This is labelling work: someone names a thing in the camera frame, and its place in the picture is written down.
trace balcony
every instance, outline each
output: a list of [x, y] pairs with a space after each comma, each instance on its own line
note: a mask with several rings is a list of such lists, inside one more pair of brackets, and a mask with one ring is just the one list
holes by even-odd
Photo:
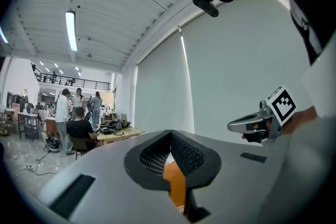
[[53, 77], [51, 74], [41, 73], [37, 68], [35, 69], [34, 74], [38, 82], [54, 86], [62, 85], [76, 88], [96, 89], [101, 91], [110, 90], [110, 83], [107, 82], [71, 78], [59, 75]]

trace hand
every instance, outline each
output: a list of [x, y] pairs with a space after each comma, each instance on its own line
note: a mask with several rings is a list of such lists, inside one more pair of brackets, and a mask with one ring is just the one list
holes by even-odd
[[[299, 111], [293, 114], [293, 116], [283, 125], [281, 135], [292, 134], [296, 129], [301, 127], [303, 124], [313, 121], [316, 119], [317, 113], [315, 108], [312, 106], [309, 109]], [[266, 128], [268, 131], [271, 130], [272, 120], [266, 121]], [[258, 123], [253, 125], [254, 129], [258, 129]]]

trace person in gray pants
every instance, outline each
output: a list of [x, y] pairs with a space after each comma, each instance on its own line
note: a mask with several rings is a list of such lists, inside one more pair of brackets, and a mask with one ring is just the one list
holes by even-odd
[[69, 120], [69, 102], [70, 92], [68, 89], [64, 89], [62, 94], [59, 95], [56, 107], [56, 125], [61, 138], [62, 147], [67, 155], [74, 154], [72, 150], [73, 144], [67, 134], [67, 122]]
[[96, 96], [90, 100], [90, 103], [93, 106], [92, 112], [92, 128], [95, 131], [97, 129], [97, 125], [99, 123], [99, 115], [101, 110], [101, 104], [103, 100], [100, 98], [99, 92], [96, 92]]

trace white roller blind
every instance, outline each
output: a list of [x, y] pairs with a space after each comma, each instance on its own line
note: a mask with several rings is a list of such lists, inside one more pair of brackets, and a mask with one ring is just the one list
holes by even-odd
[[204, 14], [182, 28], [195, 133], [246, 143], [227, 123], [258, 111], [278, 86], [287, 86], [299, 110], [311, 106], [300, 81], [308, 56], [277, 0], [235, 0], [218, 9], [217, 18]]
[[191, 91], [179, 32], [139, 64], [134, 120], [135, 126], [146, 132], [194, 132]]

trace floor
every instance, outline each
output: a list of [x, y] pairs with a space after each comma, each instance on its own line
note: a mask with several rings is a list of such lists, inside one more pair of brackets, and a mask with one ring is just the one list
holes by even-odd
[[[35, 175], [33, 172], [25, 169], [26, 165], [36, 168], [38, 161], [47, 154], [43, 150], [45, 143], [42, 139], [28, 139], [22, 134], [22, 138], [15, 130], [11, 130], [9, 136], [0, 136], [0, 141], [4, 144], [4, 163], [14, 182], [23, 191], [27, 191], [36, 196], [45, 183], [47, 183], [54, 174]], [[60, 146], [59, 152], [50, 152], [46, 155], [37, 167], [36, 174], [55, 173], [58, 174], [64, 168], [75, 161], [74, 155], [65, 155]]]

